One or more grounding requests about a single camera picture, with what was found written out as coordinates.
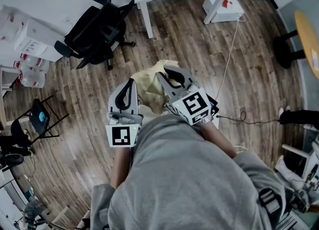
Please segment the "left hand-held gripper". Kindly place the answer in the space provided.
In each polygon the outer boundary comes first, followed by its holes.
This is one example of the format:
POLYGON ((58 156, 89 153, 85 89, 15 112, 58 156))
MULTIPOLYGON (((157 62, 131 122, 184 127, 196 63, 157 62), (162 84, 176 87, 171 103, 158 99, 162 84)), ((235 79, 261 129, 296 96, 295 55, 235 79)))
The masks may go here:
POLYGON ((106 125, 109 146, 113 148, 134 147, 142 127, 143 115, 138 114, 138 91, 136 82, 130 78, 120 84, 110 95, 106 125))

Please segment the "person's right forearm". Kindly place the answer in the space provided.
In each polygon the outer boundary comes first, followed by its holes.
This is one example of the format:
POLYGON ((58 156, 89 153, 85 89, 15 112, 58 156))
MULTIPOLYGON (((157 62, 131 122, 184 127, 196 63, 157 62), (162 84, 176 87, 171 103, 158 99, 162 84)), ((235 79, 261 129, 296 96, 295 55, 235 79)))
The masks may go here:
POLYGON ((234 158, 237 153, 231 143, 225 138, 225 136, 216 128, 213 122, 205 123, 199 127, 199 130, 203 138, 216 145, 230 158, 234 158))

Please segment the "white shelf unit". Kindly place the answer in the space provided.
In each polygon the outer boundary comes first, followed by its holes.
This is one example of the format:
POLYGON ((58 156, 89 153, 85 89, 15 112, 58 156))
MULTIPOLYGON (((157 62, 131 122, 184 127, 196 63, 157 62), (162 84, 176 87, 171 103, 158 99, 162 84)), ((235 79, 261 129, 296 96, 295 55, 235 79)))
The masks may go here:
POLYGON ((302 170, 301 178, 304 181, 306 181, 311 170, 318 163, 318 159, 317 159, 317 156, 316 156, 314 150, 312 150, 310 153, 306 153, 302 150, 299 150, 297 148, 293 148, 293 147, 286 145, 286 144, 283 144, 282 148, 300 156, 304 160, 304 162, 305 162, 304 166, 301 164, 300 168, 302 170))

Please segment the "yellow clothes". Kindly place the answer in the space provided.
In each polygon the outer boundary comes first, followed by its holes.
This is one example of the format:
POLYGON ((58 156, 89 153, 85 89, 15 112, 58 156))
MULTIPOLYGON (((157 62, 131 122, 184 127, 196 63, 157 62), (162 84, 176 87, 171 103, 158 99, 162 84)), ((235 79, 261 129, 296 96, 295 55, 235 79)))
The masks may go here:
POLYGON ((138 96, 141 98, 142 104, 150 107, 156 114, 162 113, 167 100, 165 91, 156 74, 161 72, 167 77, 164 70, 166 65, 179 67, 177 61, 164 59, 159 60, 151 68, 141 70, 131 76, 136 82, 138 96))

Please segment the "person's grey shirt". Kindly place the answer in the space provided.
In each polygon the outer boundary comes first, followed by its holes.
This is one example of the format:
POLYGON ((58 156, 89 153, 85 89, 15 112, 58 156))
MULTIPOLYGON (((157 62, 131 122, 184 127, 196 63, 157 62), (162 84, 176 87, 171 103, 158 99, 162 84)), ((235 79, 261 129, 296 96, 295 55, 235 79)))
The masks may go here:
POLYGON ((90 230, 272 230, 265 188, 281 197, 282 216, 284 186, 256 154, 232 159, 167 114, 142 127, 125 181, 93 188, 90 230))

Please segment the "black folding chair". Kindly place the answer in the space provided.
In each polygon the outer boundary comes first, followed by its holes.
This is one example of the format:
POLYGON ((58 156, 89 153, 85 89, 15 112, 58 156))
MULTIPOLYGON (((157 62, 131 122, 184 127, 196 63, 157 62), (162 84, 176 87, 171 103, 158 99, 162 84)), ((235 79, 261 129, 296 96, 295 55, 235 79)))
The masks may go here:
POLYGON ((20 146, 22 148, 28 148, 33 143, 35 143, 37 140, 59 137, 59 134, 52 135, 50 130, 53 127, 57 126, 65 118, 67 118, 69 116, 69 113, 67 113, 63 117, 59 117, 55 113, 53 108, 50 106, 50 104, 48 103, 48 100, 51 98, 53 98, 53 95, 47 97, 46 99, 44 99, 42 101, 40 101, 38 98, 34 99, 31 108, 12 122, 12 124, 10 126, 10 131, 11 131, 11 135, 16 140, 16 144, 18 146, 20 146), (47 111, 45 105, 47 106, 47 108, 49 108, 52 111, 54 116, 57 117, 57 119, 58 119, 51 126, 49 125, 50 114, 47 111), (40 120, 38 118, 40 112, 44 112, 46 114, 47 120, 45 122, 40 122, 40 120), (22 120, 22 118, 25 118, 25 117, 31 123, 32 127, 35 129, 36 133, 38 134, 38 136, 34 140, 29 140, 27 137, 25 137, 25 134, 24 134, 23 129, 21 127, 20 120, 22 120))

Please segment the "white box with red mark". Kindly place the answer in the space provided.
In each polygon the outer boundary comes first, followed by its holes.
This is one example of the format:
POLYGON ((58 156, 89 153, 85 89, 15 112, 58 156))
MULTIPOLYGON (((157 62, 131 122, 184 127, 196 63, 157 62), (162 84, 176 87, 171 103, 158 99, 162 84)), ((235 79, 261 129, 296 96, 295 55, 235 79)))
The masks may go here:
MULTIPOLYGON (((202 5, 206 14, 209 14, 216 0, 204 0, 202 5)), ((224 0, 217 10, 211 23, 237 21, 244 15, 244 10, 238 0, 224 0)))

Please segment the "black office chair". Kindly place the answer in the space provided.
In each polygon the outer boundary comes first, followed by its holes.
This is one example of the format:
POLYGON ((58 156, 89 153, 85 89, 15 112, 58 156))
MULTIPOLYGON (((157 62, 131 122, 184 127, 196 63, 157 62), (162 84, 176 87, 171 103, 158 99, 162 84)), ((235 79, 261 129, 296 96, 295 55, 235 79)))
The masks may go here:
POLYGON ((125 17, 132 10, 135 0, 129 4, 117 7, 111 0, 93 0, 102 5, 88 8, 79 18, 74 27, 65 36, 64 42, 56 41, 54 48, 64 57, 75 57, 82 61, 77 69, 87 64, 97 65, 109 63, 118 46, 136 46, 135 42, 125 41, 125 17))

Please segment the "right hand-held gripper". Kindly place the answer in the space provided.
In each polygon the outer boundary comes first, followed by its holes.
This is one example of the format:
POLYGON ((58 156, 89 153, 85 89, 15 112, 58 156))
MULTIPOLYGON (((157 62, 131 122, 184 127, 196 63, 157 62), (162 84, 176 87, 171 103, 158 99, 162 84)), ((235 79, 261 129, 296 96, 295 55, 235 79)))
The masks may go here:
POLYGON ((165 90, 174 112, 193 126, 211 116, 211 104, 204 88, 192 84, 195 80, 184 68, 165 65, 166 74, 157 72, 156 77, 165 90))

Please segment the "silver wristwatch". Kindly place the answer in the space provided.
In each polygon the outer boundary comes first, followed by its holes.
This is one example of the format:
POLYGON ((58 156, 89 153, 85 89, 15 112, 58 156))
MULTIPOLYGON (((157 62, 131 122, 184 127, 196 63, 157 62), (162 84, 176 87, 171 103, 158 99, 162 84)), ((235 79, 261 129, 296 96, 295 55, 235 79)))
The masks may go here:
POLYGON ((200 121, 197 122, 197 126, 204 126, 205 124, 208 124, 213 121, 213 116, 212 115, 207 115, 203 117, 200 121))

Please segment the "light wooden desk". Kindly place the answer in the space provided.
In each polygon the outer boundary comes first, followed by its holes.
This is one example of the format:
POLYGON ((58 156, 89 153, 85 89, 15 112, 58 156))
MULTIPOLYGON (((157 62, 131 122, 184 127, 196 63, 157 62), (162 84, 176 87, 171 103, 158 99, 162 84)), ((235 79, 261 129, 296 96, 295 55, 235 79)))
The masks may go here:
POLYGON ((0 65, 0 123, 4 128, 9 126, 11 122, 7 120, 5 115, 3 97, 6 92, 12 91, 12 86, 18 76, 19 70, 17 68, 0 65))

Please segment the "round wooden table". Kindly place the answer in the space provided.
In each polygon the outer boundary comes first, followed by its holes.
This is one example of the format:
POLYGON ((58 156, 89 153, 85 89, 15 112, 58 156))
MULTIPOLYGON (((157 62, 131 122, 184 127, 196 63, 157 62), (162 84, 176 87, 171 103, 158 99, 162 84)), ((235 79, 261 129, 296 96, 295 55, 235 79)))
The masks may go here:
POLYGON ((303 12, 295 11, 294 19, 295 30, 273 39, 275 57, 285 69, 290 68, 293 61, 305 58, 313 74, 319 79, 319 39, 303 12), (287 40, 294 36, 298 36, 301 42, 302 49, 299 51, 291 51, 287 44, 287 40))

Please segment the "person's left forearm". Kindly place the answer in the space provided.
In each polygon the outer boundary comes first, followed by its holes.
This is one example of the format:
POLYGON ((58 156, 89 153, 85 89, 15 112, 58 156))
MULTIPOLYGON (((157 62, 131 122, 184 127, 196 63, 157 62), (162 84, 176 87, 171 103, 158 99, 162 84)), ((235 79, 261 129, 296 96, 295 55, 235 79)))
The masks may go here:
POLYGON ((115 190, 125 181, 131 165, 131 149, 116 148, 111 171, 110 186, 115 190))

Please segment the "white water dispenser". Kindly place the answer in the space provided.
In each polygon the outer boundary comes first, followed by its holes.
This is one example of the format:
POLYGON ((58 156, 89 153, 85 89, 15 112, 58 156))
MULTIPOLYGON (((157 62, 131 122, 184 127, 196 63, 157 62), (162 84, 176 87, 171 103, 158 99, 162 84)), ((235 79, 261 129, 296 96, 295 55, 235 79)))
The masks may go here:
POLYGON ((64 42, 64 36, 30 18, 23 26, 14 49, 20 53, 56 62, 63 57, 54 48, 56 41, 64 42))

